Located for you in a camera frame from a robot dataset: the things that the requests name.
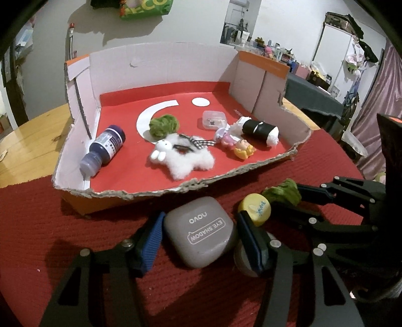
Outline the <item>white round jar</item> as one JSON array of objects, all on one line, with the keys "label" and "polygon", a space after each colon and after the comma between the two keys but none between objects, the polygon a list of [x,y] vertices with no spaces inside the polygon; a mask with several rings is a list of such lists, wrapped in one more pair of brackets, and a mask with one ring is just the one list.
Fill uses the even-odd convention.
[{"label": "white round jar", "polygon": [[281,242],[269,232],[263,232],[261,236],[247,237],[246,244],[243,244],[240,238],[234,254],[236,267],[250,277],[265,277],[269,268],[276,262],[273,244],[281,246]]}]

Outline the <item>orange cardboard box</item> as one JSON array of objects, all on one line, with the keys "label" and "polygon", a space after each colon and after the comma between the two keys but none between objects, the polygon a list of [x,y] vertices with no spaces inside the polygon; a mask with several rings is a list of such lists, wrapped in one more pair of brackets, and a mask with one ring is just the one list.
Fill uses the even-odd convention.
[{"label": "orange cardboard box", "polygon": [[182,42],[70,59],[53,186],[86,215],[291,158],[312,131],[282,103],[288,75],[254,53]]}]

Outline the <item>black backpack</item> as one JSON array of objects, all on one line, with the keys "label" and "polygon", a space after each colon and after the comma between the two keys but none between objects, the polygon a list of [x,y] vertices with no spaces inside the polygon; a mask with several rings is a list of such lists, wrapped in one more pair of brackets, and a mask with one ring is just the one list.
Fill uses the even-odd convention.
[{"label": "black backpack", "polygon": [[91,0],[90,5],[94,9],[101,8],[115,8],[118,9],[120,7],[120,0]]}]

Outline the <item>grey eye shadow case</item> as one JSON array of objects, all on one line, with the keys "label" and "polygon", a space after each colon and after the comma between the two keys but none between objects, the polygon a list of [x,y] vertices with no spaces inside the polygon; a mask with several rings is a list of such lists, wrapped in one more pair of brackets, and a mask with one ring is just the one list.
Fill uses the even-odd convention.
[{"label": "grey eye shadow case", "polygon": [[233,220],[213,197],[201,197],[170,211],[164,228],[184,263],[204,268],[233,245]]}]

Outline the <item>green fuzzy scrunchie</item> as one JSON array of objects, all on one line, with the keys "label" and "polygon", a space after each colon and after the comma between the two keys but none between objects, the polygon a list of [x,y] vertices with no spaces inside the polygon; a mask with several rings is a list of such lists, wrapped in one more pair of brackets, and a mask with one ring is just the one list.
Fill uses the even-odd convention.
[{"label": "green fuzzy scrunchie", "polygon": [[297,206],[302,196],[298,190],[297,184],[292,179],[285,179],[280,185],[267,187],[262,195],[271,202],[283,202],[289,203],[293,206]]},{"label": "green fuzzy scrunchie", "polygon": [[178,119],[171,115],[152,118],[149,123],[149,133],[155,139],[162,139],[169,134],[176,133],[180,127]]}]

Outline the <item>green tote bag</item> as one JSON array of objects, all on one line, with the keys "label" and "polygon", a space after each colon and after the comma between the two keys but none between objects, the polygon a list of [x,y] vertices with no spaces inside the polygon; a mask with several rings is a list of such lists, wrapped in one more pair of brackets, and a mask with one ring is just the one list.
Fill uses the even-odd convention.
[{"label": "green tote bag", "polygon": [[171,11],[173,0],[120,1],[119,15],[123,20],[165,16]]}]

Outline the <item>white fluffy bunny plush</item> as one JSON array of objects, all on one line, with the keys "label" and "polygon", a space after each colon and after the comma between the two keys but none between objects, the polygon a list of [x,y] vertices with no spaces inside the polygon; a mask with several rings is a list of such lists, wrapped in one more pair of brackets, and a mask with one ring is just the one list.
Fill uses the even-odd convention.
[{"label": "white fluffy bunny plush", "polygon": [[200,136],[187,136],[173,133],[155,143],[149,156],[153,164],[164,165],[175,180],[183,180],[194,170],[211,170],[215,158],[209,151],[215,146],[214,140],[205,140]]}]

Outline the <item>clear plastic small box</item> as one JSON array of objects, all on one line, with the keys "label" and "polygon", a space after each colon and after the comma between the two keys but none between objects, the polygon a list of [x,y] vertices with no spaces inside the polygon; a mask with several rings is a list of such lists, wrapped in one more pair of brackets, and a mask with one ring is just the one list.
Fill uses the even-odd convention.
[{"label": "clear plastic small box", "polygon": [[202,125],[207,130],[218,130],[227,126],[227,118],[224,112],[205,110],[202,113]]}]

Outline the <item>mop pole with orange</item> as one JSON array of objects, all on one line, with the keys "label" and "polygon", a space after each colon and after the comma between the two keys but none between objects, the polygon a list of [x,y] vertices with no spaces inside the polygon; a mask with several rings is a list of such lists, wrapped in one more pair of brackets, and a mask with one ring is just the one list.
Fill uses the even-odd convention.
[{"label": "mop pole with orange", "polygon": [[67,33],[67,41],[68,41],[68,59],[72,60],[74,58],[74,27],[75,24],[73,22],[70,23],[68,33]]}]

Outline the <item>yellow round tin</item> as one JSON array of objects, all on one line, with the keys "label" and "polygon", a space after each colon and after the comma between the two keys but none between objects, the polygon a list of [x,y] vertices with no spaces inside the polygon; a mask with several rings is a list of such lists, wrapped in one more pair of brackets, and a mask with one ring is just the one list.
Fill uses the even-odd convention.
[{"label": "yellow round tin", "polygon": [[246,211],[254,225],[260,227],[271,216],[271,204],[263,195],[251,193],[238,205],[238,212],[241,211]]}]

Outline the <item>black white plush roll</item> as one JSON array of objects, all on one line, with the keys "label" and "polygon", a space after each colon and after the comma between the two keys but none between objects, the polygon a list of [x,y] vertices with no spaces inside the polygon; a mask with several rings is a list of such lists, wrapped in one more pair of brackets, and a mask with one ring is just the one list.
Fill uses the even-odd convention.
[{"label": "black white plush roll", "polygon": [[279,128],[249,116],[242,116],[230,127],[230,133],[236,136],[251,136],[266,146],[276,146],[279,143]]}]

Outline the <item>pink curtain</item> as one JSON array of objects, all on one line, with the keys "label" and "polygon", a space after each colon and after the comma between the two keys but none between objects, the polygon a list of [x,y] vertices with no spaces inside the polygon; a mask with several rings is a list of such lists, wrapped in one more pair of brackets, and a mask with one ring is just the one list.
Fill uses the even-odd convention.
[{"label": "pink curtain", "polygon": [[386,171],[378,114],[401,117],[401,56],[389,40],[374,85],[351,127],[352,134],[367,150],[367,156],[361,157],[356,165],[369,180]]}]

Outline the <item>red knitted mat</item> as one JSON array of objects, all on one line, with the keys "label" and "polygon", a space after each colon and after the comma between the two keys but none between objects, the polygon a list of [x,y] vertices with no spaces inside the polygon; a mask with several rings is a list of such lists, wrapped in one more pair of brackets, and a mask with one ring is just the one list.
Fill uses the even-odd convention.
[{"label": "red knitted mat", "polygon": [[[319,187],[358,168],[318,130],[292,159],[167,193],[86,219],[49,179],[1,190],[1,293],[24,326],[255,326],[277,271],[248,277],[233,256],[242,241],[238,206],[284,181]],[[217,259],[190,268],[167,233],[175,209],[185,240],[224,243]]]}]

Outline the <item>dark green covered table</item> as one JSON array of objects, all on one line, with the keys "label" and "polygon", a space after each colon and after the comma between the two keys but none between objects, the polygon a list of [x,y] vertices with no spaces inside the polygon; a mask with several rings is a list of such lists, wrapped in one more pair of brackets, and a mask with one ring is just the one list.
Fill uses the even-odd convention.
[{"label": "dark green covered table", "polygon": [[306,109],[337,118],[341,118],[343,113],[343,106],[336,99],[293,73],[287,75],[284,97],[301,110]]}]

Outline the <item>dark blue ink bottle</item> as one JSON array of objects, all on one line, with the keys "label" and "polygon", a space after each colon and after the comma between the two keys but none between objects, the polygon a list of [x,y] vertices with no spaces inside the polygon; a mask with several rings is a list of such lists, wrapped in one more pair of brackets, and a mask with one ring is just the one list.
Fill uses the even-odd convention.
[{"label": "dark blue ink bottle", "polygon": [[125,132],[117,125],[109,125],[89,146],[89,152],[80,161],[80,172],[85,179],[94,177],[120,151],[126,140]]}]

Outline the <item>white wardrobe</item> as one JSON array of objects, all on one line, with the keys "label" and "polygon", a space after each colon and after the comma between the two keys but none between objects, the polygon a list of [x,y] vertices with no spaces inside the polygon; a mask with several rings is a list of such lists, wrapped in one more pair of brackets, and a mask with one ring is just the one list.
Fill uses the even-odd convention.
[{"label": "white wardrobe", "polygon": [[312,65],[329,83],[332,97],[343,97],[356,79],[355,71],[365,60],[359,44],[363,35],[351,15],[326,13]]}]

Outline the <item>small pink doll figurine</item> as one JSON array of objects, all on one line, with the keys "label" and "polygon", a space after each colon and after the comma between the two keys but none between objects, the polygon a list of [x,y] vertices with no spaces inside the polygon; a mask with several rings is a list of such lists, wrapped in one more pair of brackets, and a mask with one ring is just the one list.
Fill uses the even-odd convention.
[{"label": "small pink doll figurine", "polygon": [[234,155],[241,160],[248,159],[256,152],[256,148],[248,143],[246,139],[231,134],[225,128],[216,130],[214,141],[217,144],[221,144],[224,148],[231,150]]}]

